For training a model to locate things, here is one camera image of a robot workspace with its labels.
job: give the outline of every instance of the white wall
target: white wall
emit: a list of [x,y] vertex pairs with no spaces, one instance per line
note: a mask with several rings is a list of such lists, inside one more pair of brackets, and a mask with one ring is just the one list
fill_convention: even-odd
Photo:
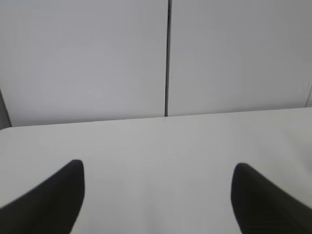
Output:
[[311,0],[173,0],[169,115],[303,107]]
[[164,115],[166,0],[0,1],[13,126]]

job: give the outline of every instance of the white table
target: white table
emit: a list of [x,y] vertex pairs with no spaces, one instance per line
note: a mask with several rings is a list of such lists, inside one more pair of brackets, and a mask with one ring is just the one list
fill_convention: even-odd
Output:
[[239,162],[312,207],[312,109],[5,129],[0,206],[76,158],[86,195],[74,234],[239,234]]

